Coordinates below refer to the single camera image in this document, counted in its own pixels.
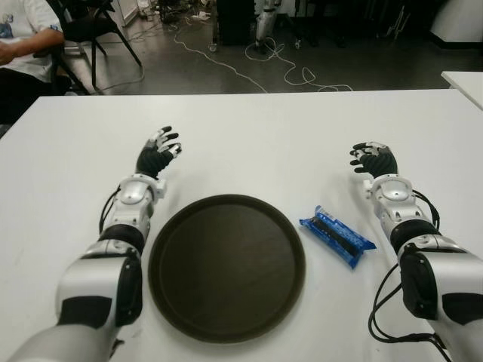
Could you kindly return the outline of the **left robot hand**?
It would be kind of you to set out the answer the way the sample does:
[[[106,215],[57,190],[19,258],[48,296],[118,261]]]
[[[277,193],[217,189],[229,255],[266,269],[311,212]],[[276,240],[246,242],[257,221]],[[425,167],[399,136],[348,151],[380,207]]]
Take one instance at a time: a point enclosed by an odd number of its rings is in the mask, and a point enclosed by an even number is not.
[[[136,173],[157,178],[181,152],[181,143],[177,142],[179,134],[173,132],[172,126],[158,129],[144,144],[138,155]]]

